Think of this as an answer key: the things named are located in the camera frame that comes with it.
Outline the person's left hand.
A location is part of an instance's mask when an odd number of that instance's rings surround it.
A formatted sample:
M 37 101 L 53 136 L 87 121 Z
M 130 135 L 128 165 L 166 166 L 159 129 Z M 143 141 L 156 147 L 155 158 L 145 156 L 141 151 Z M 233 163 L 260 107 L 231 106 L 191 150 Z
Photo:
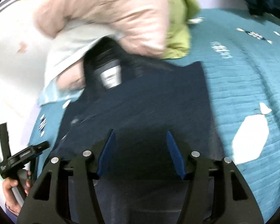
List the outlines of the person's left hand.
M 24 190 L 26 195 L 28 195 L 32 187 L 32 182 L 30 179 L 31 171 L 27 170 L 26 172 L 27 172 L 26 173 L 27 178 L 26 178 L 26 186 L 24 187 Z M 21 211 L 21 206 L 16 200 L 12 188 L 15 188 L 17 186 L 18 186 L 18 181 L 12 178 L 6 178 L 2 183 L 6 208 L 10 213 L 15 215 L 16 217 L 18 217 Z

